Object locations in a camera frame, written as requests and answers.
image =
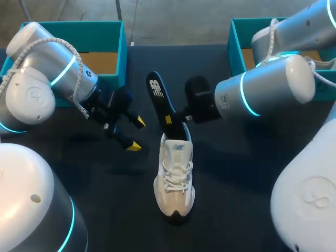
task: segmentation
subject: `shoe lace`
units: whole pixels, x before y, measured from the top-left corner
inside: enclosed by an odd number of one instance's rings
[[[164,188],[166,191],[181,191],[184,193],[184,191],[188,187],[187,179],[190,175],[194,164],[192,161],[188,162],[188,165],[186,168],[181,167],[180,165],[175,165],[171,168],[168,168],[164,161],[162,161],[162,166],[164,168]],[[176,175],[174,172],[176,169],[180,169],[182,171],[182,174]]]

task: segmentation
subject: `dark table surface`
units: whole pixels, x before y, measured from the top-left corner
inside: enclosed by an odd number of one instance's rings
[[[186,105],[190,76],[203,75],[212,87],[230,77],[225,45],[130,47],[132,108],[146,129],[120,125],[142,151],[124,152],[104,140],[100,128],[72,108],[57,109],[43,125],[7,142],[49,162],[85,218],[89,252],[289,251],[271,221],[271,190],[321,127],[332,102],[284,108],[258,121],[190,123],[195,204],[188,223],[172,226],[153,193],[162,132],[144,82],[151,70],[161,74],[176,109]]]

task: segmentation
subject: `teal box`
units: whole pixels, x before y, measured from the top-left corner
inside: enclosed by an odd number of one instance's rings
[[[246,72],[246,66],[243,58],[242,49],[251,49],[252,37],[261,29],[268,27],[272,18],[234,18],[231,20],[228,55],[231,73],[233,76]],[[318,51],[322,61],[329,61],[336,57],[336,48]],[[321,76],[336,82],[336,70],[317,70]],[[336,99],[336,89],[325,85],[315,78],[316,93],[314,100],[326,101]]]
[[[122,21],[103,22],[41,22],[53,36],[72,44],[80,53],[117,52],[115,74],[100,74],[98,78],[110,84],[113,89],[125,84],[127,65],[127,42]],[[6,75],[13,61],[7,57],[0,71],[0,77]],[[70,107],[62,98],[56,98],[57,107]]]

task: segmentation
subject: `cable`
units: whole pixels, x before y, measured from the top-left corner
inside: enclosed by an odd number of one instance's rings
[[[321,76],[320,74],[318,74],[317,72],[313,71],[313,74],[316,78],[318,78],[320,81],[322,81],[323,83],[332,86],[333,88],[336,88],[336,83],[327,80],[325,77]]]
[[[266,58],[262,61],[262,65],[265,65],[269,59],[271,58],[272,56],[272,52],[273,52],[273,46],[274,46],[274,33],[275,33],[275,24],[278,20],[276,18],[273,18],[272,21],[271,21],[271,24],[270,24],[270,31],[269,31],[269,35],[270,35],[270,38],[269,38],[269,47],[268,47],[268,51],[267,51],[267,55],[266,55]]]
[[[318,74],[315,69],[316,69],[316,65],[315,65],[315,62],[313,60],[310,60],[307,62],[308,65],[310,66],[311,68],[311,71],[313,72],[314,76],[316,78],[318,78],[320,81],[322,81],[323,83],[327,84],[328,86],[332,86],[333,88],[336,88],[336,83],[326,79],[325,77],[321,76],[320,74]]]
[[[64,45],[66,48],[68,48],[73,55],[76,56],[76,60],[78,63],[78,78],[77,78],[77,82],[76,82],[76,86],[75,86],[75,90],[74,93],[72,95],[73,97],[73,102],[75,104],[75,106],[82,112],[82,114],[85,116],[85,118],[89,118],[89,113],[88,111],[79,103],[78,101],[78,91],[79,91],[79,87],[82,81],[82,76],[83,76],[83,64],[82,64],[82,59],[79,55],[79,53],[77,52],[77,50],[68,42],[66,42],[65,40],[61,39],[61,38],[42,38],[42,39],[38,39],[37,41],[32,42],[29,46],[27,46],[27,48],[19,55],[19,57],[15,60],[12,68],[7,72],[7,74],[3,77],[3,81],[0,84],[0,96],[3,92],[3,90],[5,89],[5,87],[7,86],[8,82],[10,81],[10,79],[12,78],[13,74],[15,72],[17,72],[17,68],[20,65],[20,63],[22,62],[22,60],[27,56],[28,52],[30,50],[32,50],[34,47],[36,47],[39,44],[43,44],[46,42],[57,42],[60,43],[62,45]]]

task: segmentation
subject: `white sneaker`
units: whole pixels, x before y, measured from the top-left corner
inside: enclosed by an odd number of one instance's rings
[[[161,137],[159,172],[154,180],[154,193],[160,210],[168,217],[185,217],[195,200],[192,185],[193,144],[186,124],[187,141]]]

